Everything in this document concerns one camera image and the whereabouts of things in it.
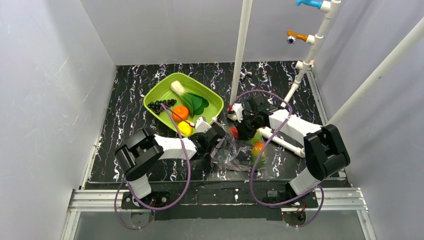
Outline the clear zip top bag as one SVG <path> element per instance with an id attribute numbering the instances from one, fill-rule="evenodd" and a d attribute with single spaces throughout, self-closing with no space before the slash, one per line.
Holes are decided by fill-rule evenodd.
<path id="1" fill-rule="evenodd" d="M 233 171 L 250 171 L 251 166 L 251 151 L 253 144 L 248 140 L 235 139 L 229 130 L 229 126 L 221 125 L 226 136 L 213 149 L 210 154 L 211 161 L 219 167 Z"/>

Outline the yellow fake pepper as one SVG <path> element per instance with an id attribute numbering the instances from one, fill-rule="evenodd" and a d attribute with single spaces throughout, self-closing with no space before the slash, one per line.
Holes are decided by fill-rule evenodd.
<path id="1" fill-rule="evenodd" d="M 194 127 L 190 121 L 181 121 L 177 124 L 177 129 L 180 134 L 185 137 L 189 137 L 193 134 Z"/>

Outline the green fake leaf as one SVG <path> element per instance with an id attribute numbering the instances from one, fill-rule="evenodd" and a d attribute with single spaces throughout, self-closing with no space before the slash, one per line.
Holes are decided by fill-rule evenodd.
<path id="1" fill-rule="evenodd" d="M 170 84 L 170 89 L 179 96 L 182 104 L 188 109 L 190 117 L 203 114 L 205 108 L 210 105 L 206 98 L 186 90 L 178 80 Z"/>

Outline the orange fake fruit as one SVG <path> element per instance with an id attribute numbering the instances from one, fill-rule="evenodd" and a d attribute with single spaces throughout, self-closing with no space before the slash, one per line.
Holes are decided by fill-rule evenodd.
<path id="1" fill-rule="evenodd" d="M 189 117 L 189 110 L 184 105 L 179 105 L 172 110 L 172 119 L 176 122 L 185 121 Z"/>

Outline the fake purple grapes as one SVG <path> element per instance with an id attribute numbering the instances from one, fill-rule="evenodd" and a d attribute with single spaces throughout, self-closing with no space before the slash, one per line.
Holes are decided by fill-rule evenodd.
<path id="1" fill-rule="evenodd" d="M 162 105 L 166 106 L 167 109 L 172 112 L 170 108 L 173 107 L 176 103 L 177 100 L 173 98 L 151 101 L 147 104 L 147 109 L 151 110 L 154 114 L 159 115 L 164 111 Z"/>

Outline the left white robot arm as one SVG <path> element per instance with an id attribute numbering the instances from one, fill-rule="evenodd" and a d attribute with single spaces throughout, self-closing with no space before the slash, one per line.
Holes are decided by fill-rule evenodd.
<path id="1" fill-rule="evenodd" d="M 124 179 L 139 199 L 152 192 L 147 173 L 159 160 L 185 159 L 198 160 L 211 154 L 221 146 L 226 131 L 213 123 L 204 132 L 196 132 L 189 137 L 170 138 L 154 134 L 144 128 L 114 152 L 114 157 L 124 173 Z"/>

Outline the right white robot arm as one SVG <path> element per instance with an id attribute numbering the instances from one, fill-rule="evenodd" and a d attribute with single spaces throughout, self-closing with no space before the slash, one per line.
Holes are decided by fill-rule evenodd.
<path id="1" fill-rule="evenodd" d="M 259 200 L 254 191 L 253 176 L 249 177 L 249 190 L 257 204 L 277 207 L 290 204 L 312 192 L 327 177 L 344 169 L 351 163 L 350 156 L 338 128 L 333 124 L 321 126 L 307 122 L 295 114 L 288 102 L 284 107 L 270 104 L 264 97 L 265 90 L 254 90 L 247 100 L 250 110 L 244 111 L 237 97 L 228 108 L 228 117 L 234 120 L 238 140 L 251 140 L 257 130 L 273 130 L 267 138 L 270 143 L 279 132 L 286 134 L 304 149 L 306 167 L 285 186 L 281 202 L 266 203 Z"/>

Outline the red fake fruit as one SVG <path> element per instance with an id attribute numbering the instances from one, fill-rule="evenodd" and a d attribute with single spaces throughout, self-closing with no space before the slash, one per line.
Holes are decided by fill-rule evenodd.
<path id="1" fill-rule="evenodd" d="M 229 128 L 231 134 L 233 135 L 233 137 L 237 140 L 239 138 L 239 133 L 236 127 L 232 126 Z"/>

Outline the green fake apple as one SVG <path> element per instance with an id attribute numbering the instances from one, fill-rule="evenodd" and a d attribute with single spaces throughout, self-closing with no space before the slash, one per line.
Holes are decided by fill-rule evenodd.
<path id="1" fill-rule="evenodd" d="M 263 143 L 264 141 L 263 141 L 263 137 L 262 137 L 261 132 L 259 130 L 257 130 L 255 132 L 255 135 L 253 136 L 253 138 L 248 140 L 248 142 L 252 145 L 255 145 L 257 143 Z"/>

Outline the orange green fake mango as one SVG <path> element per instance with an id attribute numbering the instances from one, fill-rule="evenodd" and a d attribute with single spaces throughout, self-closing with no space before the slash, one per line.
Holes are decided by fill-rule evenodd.
<path id="1" fill-rule="evenodd" d="M 258 142 L 256 144 L 253 144 L 252 148 L 251 148 L 251 158 L 250 158 L 250 162 L 251 162 L 251 166 L 254 165 L 255 161 L 257 160 L 259 153 L 262 151 L 262 149 L 264 148 L 264 143 L 263 142 Z M 256 165 L 256 169 L 260 169 L 265 161 L 267 159 L 267 154 L 266 154 L 266 150 L 264 150 L 260 156 L 260 159 Z"/>

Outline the lime green plastic tray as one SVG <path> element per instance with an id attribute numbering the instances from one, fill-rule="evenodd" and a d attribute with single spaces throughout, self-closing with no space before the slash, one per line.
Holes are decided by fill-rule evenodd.
<path id="1" fill-rule="evenodd" d="M 145 95 L 142 101 L 145 108 L 147 108 L 147 110 L 159 122 L 163 123 L 170 130 L 174 132 L 177 131 L 176 127 L 172 123 L 173 119 L 163 111 L 155 111 L 156 108 L 154 107 L 156 102 L 163 100 L 175 100 L 175 104 L 170 107 L 172 110 L 184 105 L 181 97 L 171 89 L 171 85 L 175 81 L 180 82 L 185 90 L 187 90 L 189 93 L 203 97 L 209 103 L 209 105 L 204 108 L 202 114 L 195 114 L 193 116 L 188 115 L 188 121 L 195 122 L 199 117 L 204 117 L 205 120 L 210 123 L 213 118 L 216 118 L 220 115 L 225 106 L 224 101 L 220 95 L 196 79 L 184 73 L 175 72 L 154 85 L 153 88 Z"/>

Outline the small metal fitting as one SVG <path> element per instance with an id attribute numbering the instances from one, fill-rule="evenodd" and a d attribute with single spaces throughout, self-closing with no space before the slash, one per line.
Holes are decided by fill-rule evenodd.
<path id="1" fill-rule="evenodd" d="M 251 71 L 240 72 L 239 80 L 244 81 L 246 78 L 250 78 L 252 76 Z"/>

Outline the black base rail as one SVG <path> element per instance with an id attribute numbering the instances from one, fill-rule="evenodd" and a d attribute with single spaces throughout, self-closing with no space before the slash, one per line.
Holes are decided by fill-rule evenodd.
<path id="1" fill-rule="evenodd" d="M 254 185 L 258 204 L 251 195 L 249 183 L 242 181 L 200 182 L 190 184 L 183 198 L 170 204 L 183 192 L 183 183 L 154 183 L 152 192 L 141 201 L 154 208 L 157 221 L 182 219 L 265 219 L 281 221 L 284 216 L 306 220 L 306 211 L 323 206 L 316 189 L 294 202 L 277 205 L 289 199 L 284 193 L 284 181 L 260 181 Z"/>

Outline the white PVC pipe frame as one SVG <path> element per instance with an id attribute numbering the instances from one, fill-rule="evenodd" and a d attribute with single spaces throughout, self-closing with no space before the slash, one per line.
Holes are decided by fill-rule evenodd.
<path id="1" fill-rule="evenodd" d="M 281 107 L 288 107 L 290 99 L 297 91 L 300 83 L 302 82 L 304 74 L 312 69 L 312 61 L 315 59 L 319 50 L 322 47 L 322 44 L 325 39 L 326 30 L 331 22 L 331 20 L 336 15 L 339 6 L 341 4 L 340 0 L 322 0 L 323 4 L 319 9 L 321 12 L 325 13 L 324 19 L 315 35 L 308 35 L 306 41 L 310 45 L 309 52 L 306 58 L 303 61 L 298 61 L 295 67 L 299 70 L 299 73 L 296 75 L 288 93 L 282 100 Z M 242 5 L 242 14 L 239 26 L 239 36 L 237 40 L 237 50 L 236 50 L 236 60 L 235 67 L 240 68 L 242 63 L 242 53 L 245 49 L 245 44 L 242 42 L 246 41 L 246 33 L 249 26 L 249 17 L 252 4 L 249 3 L 247 6 L 245 4 L 247 1 L 243 1 Z M 357 91 L 346 101 L 342 106 L 341 110 L 354 104 L 358 101 L 360 96 L 365 93 L 366 90 L 369 90 L 371 86 L 377 83 L 378 80 L 382 79 L 389 70 L 400 60 L 400 58 L 410 50 L 414 44 L 416 44 L 420 39 L 424 37 L 424 20 L 421 19 L 410 32 L 399 42 L 399 44 L 387 55 L 387 57 L 378 65 L 378 67 L 371 73 L 371 75 L 363 82 L 363 84 L 357 89 Z"/>

